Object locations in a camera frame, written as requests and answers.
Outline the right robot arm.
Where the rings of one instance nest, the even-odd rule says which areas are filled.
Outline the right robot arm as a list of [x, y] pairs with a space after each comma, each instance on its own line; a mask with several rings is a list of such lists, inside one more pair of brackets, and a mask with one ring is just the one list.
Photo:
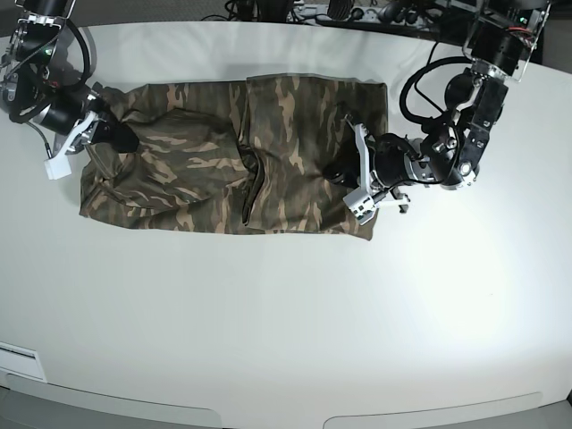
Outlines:
[[[87, 145], [106, 143], [120, 154], [133, 153], [139, 139], [121, 123], [101, 91], [87, 85], [91, 55], [86, 39], [71, 20], [73, 1], [17, 1], [21, 8], [1, 59], [1, 108], [13, 123], [24, 124], [44, 139], [43, 130], [64, 136], [58, 149], [45, 141], [47, 160], [65, 158]], [[59, 38], [71, 32], [78, 42], [82, 70], [66, 83], [56, 72]]]

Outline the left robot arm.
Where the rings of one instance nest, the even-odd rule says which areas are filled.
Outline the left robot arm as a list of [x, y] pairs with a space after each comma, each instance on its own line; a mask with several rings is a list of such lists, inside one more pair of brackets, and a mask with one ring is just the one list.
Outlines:
[[[360, 224], [387, 206], [406, 212], [410, 199], [400, 192], [402, 186], [457, 190], [475, 182], [492, 126], [503, 111], [506, 82], [521, 80], [550, 9], [549, 1], [477, 2], [462, 54], [427, 63], [400, 92], [401, 114], [420, 126], [424, 138], [375, 136], [358, 113], [345, 112], [354, 140], [341, 147], [324, 176], [349, 188], [343, 201]], [[409, 91], [429, 72], [453, 64], [465, 69], [446, 86], [444, 110], [435, 117], [413, 114]]]

